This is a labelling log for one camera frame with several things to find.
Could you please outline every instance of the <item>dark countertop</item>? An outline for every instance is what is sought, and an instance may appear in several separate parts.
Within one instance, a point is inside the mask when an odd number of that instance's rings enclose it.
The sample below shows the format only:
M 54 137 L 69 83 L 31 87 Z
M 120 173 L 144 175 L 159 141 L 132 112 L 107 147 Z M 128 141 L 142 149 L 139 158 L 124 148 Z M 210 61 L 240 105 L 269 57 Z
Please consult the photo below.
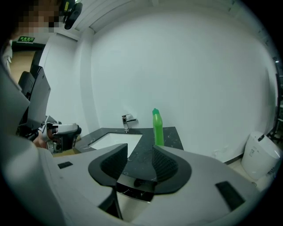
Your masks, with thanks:
M 94 151 L 92 143 L 108 133 L 122 133 L 122 128 L 100 128 L 77 141 L 75 149 L 79 152 Z M 142 134 L 141 139 L 128 158 L 122 174 L 146 181 L 156 181 L 156 173 L 152 166 L 152 146 L 154 144 L 153 128 L 130 129 L 128 134 Z M 164 146 L 183 150 L 183 145 L 175 127 L 164 127 Z

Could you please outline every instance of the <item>faucet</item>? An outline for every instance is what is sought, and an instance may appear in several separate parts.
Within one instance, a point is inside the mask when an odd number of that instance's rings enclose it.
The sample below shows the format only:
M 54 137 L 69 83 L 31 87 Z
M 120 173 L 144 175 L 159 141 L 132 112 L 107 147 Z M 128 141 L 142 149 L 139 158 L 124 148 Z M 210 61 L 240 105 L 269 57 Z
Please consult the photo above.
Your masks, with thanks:
M 130 131 L 129 126 L 128 126 L 128 122 L 132 122 L 132 121 L 137 120 L 135 118 L 127 119 L 127 115 L 122 115 L 122 121 L 123 121 L 124 129 L 125 129 L 125 133 L 128 133 Z

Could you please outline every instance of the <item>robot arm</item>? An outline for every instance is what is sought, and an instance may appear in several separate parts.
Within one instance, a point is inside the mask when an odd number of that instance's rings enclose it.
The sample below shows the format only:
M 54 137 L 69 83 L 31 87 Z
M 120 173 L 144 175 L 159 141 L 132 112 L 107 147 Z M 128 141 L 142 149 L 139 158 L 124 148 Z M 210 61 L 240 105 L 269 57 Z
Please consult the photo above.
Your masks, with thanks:
M 33 65 L 30 72 L 23 72 L 19 86 L 30 104 L 18 126 L 17 134 L 33 141 L 42 131 L 43 140 L 51 153 L 72 149 L 81 128 L 77 124 L 62 124 L 51 116 L 46 117 L 46 108 L 51 87 L 44 70 Z
M 55 121 L 51 116 L 46 118 L 42 128 L 43 140 L 46 141 L 46 148 L 51 153 L 72 149 L 80 133 L 81 128 L 76 123 L 62 124 L 59 121 Z

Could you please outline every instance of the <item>sink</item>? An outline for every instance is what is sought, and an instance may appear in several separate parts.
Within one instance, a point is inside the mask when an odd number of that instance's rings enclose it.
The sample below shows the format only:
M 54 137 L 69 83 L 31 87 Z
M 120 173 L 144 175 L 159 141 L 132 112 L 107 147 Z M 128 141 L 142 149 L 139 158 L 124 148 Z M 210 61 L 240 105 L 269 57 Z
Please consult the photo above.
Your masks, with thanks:
M 119 143 L 128 144 L 128 157 L 132 154 L 134 148 L 138 144 L 142 134 L 121 134 L 121 133 L 108 133 L 101 137 L 94 143 L 90 144 L 90 147 L 95 149 L 101 149 L 109 147 Z

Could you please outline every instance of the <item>green cap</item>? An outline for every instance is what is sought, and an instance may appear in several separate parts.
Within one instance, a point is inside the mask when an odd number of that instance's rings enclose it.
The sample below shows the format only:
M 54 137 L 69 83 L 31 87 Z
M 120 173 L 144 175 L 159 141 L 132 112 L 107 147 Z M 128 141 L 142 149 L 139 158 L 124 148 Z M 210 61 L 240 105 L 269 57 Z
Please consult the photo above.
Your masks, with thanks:
M 153 109 L 152 114 L 153 114 L 153 115 L 159 114 L 159 110 L 158 110 L 158 109 L 156 109 L 156 108 L 155 108 L 155 109 Z

